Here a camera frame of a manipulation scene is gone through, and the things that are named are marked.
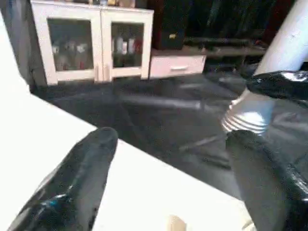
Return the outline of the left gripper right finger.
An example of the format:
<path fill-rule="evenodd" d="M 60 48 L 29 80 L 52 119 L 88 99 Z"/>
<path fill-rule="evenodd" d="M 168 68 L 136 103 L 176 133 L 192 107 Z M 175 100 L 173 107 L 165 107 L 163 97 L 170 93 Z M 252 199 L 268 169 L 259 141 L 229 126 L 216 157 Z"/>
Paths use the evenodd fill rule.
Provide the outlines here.
<path fill-rule="evenodd" d="M 308 229 L 308 181 L 285 155 L 248 130 L 228 133 L 226 151 L 256 230 Z"/>

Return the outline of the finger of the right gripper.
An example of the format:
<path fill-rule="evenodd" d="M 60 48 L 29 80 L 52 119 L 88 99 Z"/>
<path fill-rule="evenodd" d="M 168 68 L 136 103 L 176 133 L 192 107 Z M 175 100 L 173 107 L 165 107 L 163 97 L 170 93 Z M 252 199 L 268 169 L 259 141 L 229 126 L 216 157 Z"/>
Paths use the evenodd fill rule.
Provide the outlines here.
<path fill-rule="evenodd" d="M 246 88 L 255 94 L 275 99 L 306 101 L 307 71 L 276 71 L 258 74 L 246 80 Z"/>

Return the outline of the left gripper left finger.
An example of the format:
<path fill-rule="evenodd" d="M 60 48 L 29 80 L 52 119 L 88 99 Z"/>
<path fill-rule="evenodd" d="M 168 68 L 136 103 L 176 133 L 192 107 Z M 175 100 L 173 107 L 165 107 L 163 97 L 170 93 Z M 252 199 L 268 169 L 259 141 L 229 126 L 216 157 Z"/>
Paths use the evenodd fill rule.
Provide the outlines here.
<path fill-rule="evenodd" d="M 105 191 L 118 134 L 98 128 L 77 142 L 43 180 L 10 231 L 90 231 Z"/>

